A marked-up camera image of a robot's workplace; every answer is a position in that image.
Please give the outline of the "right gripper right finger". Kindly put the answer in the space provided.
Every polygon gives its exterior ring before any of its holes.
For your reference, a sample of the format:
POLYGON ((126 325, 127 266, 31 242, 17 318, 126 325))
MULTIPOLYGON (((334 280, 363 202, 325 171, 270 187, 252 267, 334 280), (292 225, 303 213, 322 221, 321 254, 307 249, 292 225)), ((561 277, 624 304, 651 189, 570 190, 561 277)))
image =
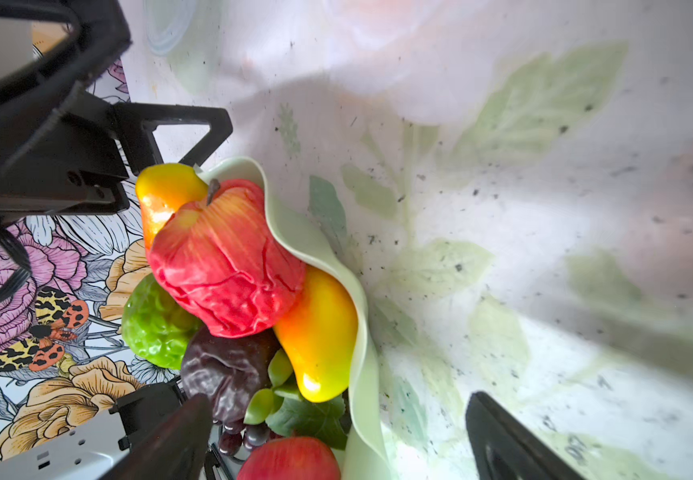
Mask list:
POLYGON ((487 392, 470 397, 466 426, 481 479, 582 480, 487 392))

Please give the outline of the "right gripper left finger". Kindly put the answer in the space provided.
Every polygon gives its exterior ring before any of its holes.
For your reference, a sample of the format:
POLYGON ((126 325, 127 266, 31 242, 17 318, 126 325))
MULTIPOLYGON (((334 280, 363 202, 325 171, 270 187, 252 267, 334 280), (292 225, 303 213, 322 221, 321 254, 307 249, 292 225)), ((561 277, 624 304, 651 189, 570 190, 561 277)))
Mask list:
POLYGON ((204 472, 212 408, 204 394, 186 400, 137 440, 100 479, 198 479, 204 472))

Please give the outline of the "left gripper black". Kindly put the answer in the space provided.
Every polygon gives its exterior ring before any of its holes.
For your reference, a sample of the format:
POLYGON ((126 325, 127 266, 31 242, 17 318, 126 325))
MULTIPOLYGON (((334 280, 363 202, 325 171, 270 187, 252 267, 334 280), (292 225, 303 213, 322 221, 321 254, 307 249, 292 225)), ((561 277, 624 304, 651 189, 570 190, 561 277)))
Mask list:
POLYGON ((0 80, 0 219, 112 215, 128 209, 122 182, 163 163, 202 166, 234 131, 218 107, 119 103, 88 86, 130 46, 116 1, 0 1, 0 19, 62 24, 68 34, 0 80))

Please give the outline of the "red pink apple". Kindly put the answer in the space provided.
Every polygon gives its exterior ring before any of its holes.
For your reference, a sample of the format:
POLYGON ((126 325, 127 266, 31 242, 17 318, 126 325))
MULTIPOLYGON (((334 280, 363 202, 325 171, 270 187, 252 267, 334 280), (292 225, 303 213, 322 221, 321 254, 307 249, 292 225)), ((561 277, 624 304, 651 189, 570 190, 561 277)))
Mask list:
POLYGON ((316 438, 272 440, 254 450, 244 462, 238 480, 340 480, 340 466, 332 450, 316 438))

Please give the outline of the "light green wavy plate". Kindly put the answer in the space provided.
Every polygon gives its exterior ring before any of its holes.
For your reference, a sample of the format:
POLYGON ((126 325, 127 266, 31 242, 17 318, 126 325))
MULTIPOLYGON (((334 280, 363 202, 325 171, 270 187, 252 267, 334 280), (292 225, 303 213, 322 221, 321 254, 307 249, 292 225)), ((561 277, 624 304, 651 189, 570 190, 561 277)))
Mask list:
POLYGON ((196 172, 204 182, 244 179, 264 189, 270 233, 308 266, 302 299, 274 328, 292 361, 298 389, 316 407, 348 395, 352 427, 342 456, 342 478, 391 478, 380 418, 380 365, 359 278, 336 257, 316 224, 278 199, 256 160, 228 158, 196 172))

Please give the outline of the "crinkled red fruit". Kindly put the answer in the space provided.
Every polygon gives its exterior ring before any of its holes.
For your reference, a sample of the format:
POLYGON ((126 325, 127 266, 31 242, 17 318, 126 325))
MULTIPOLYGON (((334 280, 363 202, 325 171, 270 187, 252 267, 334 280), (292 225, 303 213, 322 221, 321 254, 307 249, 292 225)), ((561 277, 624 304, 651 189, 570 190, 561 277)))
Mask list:
POLYGON ((242 338, 271 328, 304 290, 306 265, 266 221, 266 195, 250 180, 212 182, 156 234, 148 262, 156 282, 210 334, 242 338))

